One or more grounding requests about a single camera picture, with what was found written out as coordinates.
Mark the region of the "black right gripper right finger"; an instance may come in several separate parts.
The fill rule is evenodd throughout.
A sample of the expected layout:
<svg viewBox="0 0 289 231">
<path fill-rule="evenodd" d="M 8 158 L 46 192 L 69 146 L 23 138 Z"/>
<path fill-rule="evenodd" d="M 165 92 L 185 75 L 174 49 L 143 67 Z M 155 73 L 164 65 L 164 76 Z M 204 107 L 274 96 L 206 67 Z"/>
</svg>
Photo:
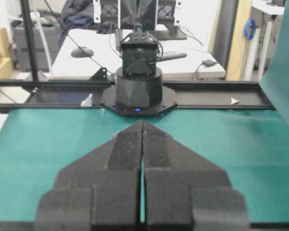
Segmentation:
<svg viewBox="0 0 289 231">
<path fill-rule="evenodd" d="M 247 231 L 244 196 L 227 172 L 143 124 L 145 220 L 150 231 Z"/>
</svg>

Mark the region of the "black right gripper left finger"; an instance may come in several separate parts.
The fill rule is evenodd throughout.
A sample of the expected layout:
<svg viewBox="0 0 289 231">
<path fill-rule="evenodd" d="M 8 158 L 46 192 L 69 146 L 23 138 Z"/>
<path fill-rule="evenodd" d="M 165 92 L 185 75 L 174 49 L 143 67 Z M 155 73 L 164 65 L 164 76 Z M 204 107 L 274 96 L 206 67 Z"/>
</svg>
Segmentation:
<svg viewBox="0 0 289 231">
<path fill-rule="evenodd" d="M 139 226 L 143 123 L 59 170 L 40 199 L 36 231 L 134 231 Z"/>
</svg>

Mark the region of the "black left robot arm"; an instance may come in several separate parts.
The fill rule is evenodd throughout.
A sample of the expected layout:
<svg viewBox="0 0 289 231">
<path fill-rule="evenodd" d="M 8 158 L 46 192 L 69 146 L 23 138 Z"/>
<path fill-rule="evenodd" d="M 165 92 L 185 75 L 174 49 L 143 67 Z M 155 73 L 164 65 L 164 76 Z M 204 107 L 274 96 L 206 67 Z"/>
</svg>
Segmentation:
<svg viewBox="0 0 289 231">
<path fill-rule="evenodd" d="M 122 67 L 117 71 L 116 108 L 122 113 L 144 113 L 161 106 L 162 73 L 156 67 L 158 42 L 142 25 L 121 41 Z"/>
</svg>

